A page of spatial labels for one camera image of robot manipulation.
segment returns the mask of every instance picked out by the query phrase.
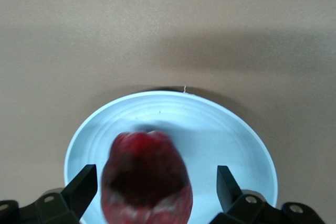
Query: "light blue plate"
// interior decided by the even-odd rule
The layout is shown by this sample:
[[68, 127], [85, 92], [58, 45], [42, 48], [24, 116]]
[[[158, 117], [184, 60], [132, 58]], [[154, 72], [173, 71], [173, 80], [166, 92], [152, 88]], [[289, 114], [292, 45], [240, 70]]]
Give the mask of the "light blue plate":
[[180, 151], [191, 180], [194, 205], [188, 224], [209, 223], [222, 211], [216, 194], [218, 165], [227, 165], [241, 189], [261, 193], [276, 205], [276, 170], [258, 135], [226, 108], [196, 95], [172, 91], [141, 92], [114, 100], [90, 115], [67, 150], [67, 185], [87, 164], [96, 164], [98, 192], [82, 217], [106, 224], [100, 207], [102, 169], [121, 132], [161, 130]]

